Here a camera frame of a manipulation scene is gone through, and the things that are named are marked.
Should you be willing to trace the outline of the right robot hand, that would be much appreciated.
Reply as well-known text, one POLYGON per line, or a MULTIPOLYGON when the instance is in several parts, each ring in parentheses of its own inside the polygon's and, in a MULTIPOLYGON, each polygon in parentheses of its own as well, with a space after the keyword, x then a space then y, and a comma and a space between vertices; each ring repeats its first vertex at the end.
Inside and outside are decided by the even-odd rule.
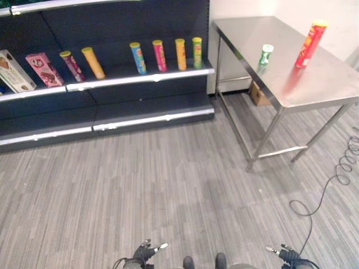
POLYGON ((281 244, 282 248, 280 250, 277 250, 273 247, 270 247, 268 245, 265 246, 265 249, 272 253, 277 255, 280 259, 282 259, 285 263, 292 264, 295 259, 298 259, 300 255, 289 245, 287 244, 281 244))

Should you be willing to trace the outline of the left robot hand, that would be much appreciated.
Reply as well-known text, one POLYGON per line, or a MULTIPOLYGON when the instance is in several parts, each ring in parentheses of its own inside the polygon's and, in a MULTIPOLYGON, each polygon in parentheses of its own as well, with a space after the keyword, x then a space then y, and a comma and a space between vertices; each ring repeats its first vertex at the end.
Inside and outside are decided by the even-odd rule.
POLYGON ((141 262, 143 266, 147 264, 147 261, 155 254, 165 250, 169 246, 168 243, 162 243, 157 246, 151 246, 151 239, 145 239, 140 246, 135 250, 133 259, 141 262))

